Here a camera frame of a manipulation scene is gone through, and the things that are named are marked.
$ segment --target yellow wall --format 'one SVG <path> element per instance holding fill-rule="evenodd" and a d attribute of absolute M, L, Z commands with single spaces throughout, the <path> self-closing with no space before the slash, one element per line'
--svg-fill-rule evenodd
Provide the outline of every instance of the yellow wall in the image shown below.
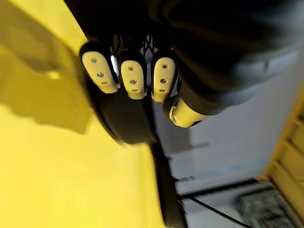
<path fill-rule="evenodd" d="M 265 172 L 304 221 L 304 85 Z"/>
<path fill-rule="evenodd" d="M 81 85 L 63 0 L 0 0 L 0 227 L 163 227 L 148 146 L 120 146 Z"/>

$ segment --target black cable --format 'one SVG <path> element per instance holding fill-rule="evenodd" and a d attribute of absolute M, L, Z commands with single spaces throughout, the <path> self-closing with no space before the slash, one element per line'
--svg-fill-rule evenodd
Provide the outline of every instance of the black cable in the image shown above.
<path fill-rule="evenodd" d="M 202 201 L 199 201 L 198 199 L 194 198 L 194 197 L 189 197 L 190 200 L 202 205 L 203 207 L 208 208 L 209 210 L 212 210 L 213 212 L 219 214 L 220 216 L 223 216 L 226 219 L 229 219 L 232 222 L 235 222 L 237 224 L 239 224 L 240 226 L 246 227 L 246 228 L 252 228 L 251 226 L 246 225 L 245 223 L 242 223 L 238 220 L 236 220 L 235 218 L 230 217 L 229 215 L 224 214 L 223 212 L 220 212 L 219 210 L 216 210 L 215 208 L 207 205 L 206 203 L 203 203 Z"/>

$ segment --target yellow surface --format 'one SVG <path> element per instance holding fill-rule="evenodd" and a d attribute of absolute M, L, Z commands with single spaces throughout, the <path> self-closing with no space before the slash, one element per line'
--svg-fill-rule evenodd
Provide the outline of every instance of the yellow surface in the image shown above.
<path fill-rule="evenodd" d="M 149 148 L 116 144 L 79 83 L 83 42 L 63 0 L 0 0 L 1 228 L 163 227 Z"/>
<path fill-rule="evenodd" d="M 304 85 L 290 114 L 289 121 L 275 147 L 264 177 L 272 180 L 299 218 L 304 221 L 304 142 L 302 111 Z"/>

